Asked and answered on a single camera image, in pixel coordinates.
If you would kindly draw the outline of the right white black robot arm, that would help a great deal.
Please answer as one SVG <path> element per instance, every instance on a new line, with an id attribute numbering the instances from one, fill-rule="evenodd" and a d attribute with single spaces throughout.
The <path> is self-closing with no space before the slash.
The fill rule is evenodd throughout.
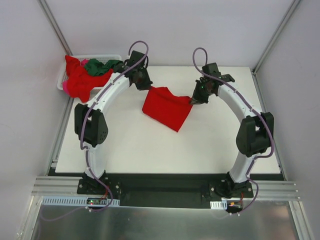
<path id="1" fill-rule="evenodd" d="M 274 148 L 274 116 L 270 112 L 254 109 L 238 91 L 234 78 L 222 75 L 216 63 L 201 68 L 202 77 L 196 80 L 190 104 L 201 105 L 215 95 L 223 100 L 237 117 L 240 127 L 236 135 L 238 154 L 224 181 L 214 187 L 214 192 L 223 198 L 235 198 L 250 186 L 250 173 L 258 158 L 268 148 Z"/>

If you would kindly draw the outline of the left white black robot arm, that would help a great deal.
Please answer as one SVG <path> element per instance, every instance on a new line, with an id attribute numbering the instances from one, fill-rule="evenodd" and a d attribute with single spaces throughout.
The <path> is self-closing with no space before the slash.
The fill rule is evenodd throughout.
<path id="1" fill-rule="evenodd" d="M 105 116 L 111 103 L 132 84 L 139 91 L 150 89 L 152 81 L 147 67 L 147 54 L 132 51 L 127 60 L 114 67 L 108 82 L 89 102 L 75 106 L 74 132 L 85 153 L 86 164 L 78 183 L 78 194 L 102 195 L 108 192 L 103 144 L 109 129 Z"/>

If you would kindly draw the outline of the white plastic laundry basket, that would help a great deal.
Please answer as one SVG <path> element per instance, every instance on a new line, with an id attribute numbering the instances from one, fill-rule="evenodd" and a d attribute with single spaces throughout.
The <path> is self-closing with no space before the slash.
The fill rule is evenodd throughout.
<path id="1" fill-rule="evenodd" d="M 80 62 L 83 60 L 97 59 L 99 62 L 103 64 L 107 63 L 109 60 L 118 60 L 121 61 L 122 57 L 119 54 L 90 54 L 90 55 L 72 55 L 73 58 L 78 59 Z M 67 81 L 69 77 L 67 76 L 66 71 L 66 60 L 63 60 L 61 68 L 59 70 L 59 75 L 57 78 L 57 88 L 59 90 L 63 90 L 63 82 Z"/>

